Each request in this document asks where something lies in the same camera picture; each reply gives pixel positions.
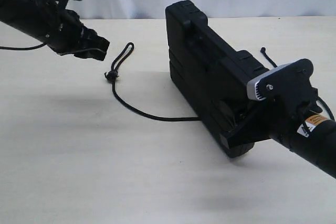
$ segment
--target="black robotic arm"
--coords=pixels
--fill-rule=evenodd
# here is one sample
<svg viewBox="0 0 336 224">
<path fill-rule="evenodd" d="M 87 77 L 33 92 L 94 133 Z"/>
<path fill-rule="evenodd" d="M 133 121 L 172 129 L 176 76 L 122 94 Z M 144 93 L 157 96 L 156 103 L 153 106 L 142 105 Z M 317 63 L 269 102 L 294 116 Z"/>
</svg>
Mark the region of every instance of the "black robotic arm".
<svg viewBox="0 0 336 224">
<path fill-rule="evenodd" d="M 67 10 L 69 0 L 0 0 L 0 21 L 48 45 L 59 55 L 104 60 L 109 42 Z"/>
</svg>

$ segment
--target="screw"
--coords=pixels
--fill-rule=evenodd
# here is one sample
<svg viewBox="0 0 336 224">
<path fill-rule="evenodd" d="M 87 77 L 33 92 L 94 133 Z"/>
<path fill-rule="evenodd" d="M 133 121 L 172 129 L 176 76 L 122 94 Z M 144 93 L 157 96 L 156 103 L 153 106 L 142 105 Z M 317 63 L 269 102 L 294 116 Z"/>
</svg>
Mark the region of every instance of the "screw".
<svg viewBox="0 0 336 224">
<path fill-rule="evenodd" d="M 267 89 L 268 91 L 273 90 L 273 85 L 271 85 L 271 84 L 267 84 L 267 85 L 266 85 L 266 89 Z"/>
</svg>

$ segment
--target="yellow warning sticker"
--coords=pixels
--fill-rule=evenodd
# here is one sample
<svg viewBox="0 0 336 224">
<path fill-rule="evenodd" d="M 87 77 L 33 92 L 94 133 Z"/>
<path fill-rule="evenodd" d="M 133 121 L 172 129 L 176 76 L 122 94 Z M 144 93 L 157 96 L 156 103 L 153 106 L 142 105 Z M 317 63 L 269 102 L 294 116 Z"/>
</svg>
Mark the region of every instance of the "yellow warning sticker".
<svg viewBox="0 0 336 224">
<path fill-rule="evenodd" d="M 328 118 L 325 118 L 323 115 L 312 115 L 311 117 L 306 119 L 306 122 L 317 126 L 326 120 L 328 120 Z"/>
</svg>

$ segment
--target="white table surface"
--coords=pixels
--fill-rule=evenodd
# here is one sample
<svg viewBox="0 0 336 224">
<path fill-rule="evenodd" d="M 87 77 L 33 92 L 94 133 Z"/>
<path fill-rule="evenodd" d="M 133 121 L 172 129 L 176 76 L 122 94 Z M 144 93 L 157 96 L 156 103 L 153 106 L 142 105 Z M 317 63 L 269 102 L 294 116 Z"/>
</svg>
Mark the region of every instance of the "white table surface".
<svg viewBox="0 0 336 224">
<path fill-rule="evenodd" d="M 165 20 L 85 20 L 104 62 L 50 49 L 0 51 L 0 223 L 336 223 L 336 181 L 273 140 L 230 161 L 200 122 L 142 118 L 103 72 L 129 41 L 117 89 L 160 116 L 194 112 L 172 83 Z M 211 19 L 262 63 L 313 61 L 336 109 L 336 17 Z M 0 45 L 38 42 L 0 25 Z"/>
</svg>

